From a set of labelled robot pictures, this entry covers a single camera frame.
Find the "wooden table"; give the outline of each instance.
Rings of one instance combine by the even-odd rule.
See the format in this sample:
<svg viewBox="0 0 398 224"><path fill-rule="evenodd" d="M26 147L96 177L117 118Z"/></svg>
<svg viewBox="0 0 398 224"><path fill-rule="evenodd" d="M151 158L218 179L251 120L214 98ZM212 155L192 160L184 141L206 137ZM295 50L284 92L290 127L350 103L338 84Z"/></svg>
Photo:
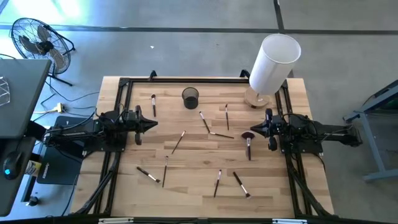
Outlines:
<svg viewBox="0 0 398 224"><path fill-rule="evenodd" d="M98 112L113 110L120 77L104 77L98 99ZM293 112L311 117L304 82L288 79ZM184 107L182 90L195 87L199 106ZM256 134L252 140L252 161L245 156L246 140L241 133L264 121L265 108L252 109L243 101L248 84L219 83L135 83L131 106L140 105L142 114L159 125L142 135L142 145L129 134L122 154L114 195L112 216L129 217L293 217L292 200L284 156L267 148L267 140ZM156 94L157 117L153 117L151 94ZM228 104L229 131L225 104ZM275 98L266 106L277 114ZM202 111L211 131L234 139L209 135L200 118ZM181 133L186 130L177 150L171 155ZM93 153L83 161L72 212L78 210L98 185L103 152ZM165 187L156 184L136 167L162 179L165 156L169 166ZM319 158L303 154L308 187L333 213L325 172ZM218 170L222 169L217 197L213 198ZM252 195L245 199L233 177L235 171ZM107 193L104 194L104 208Z"/></svg>

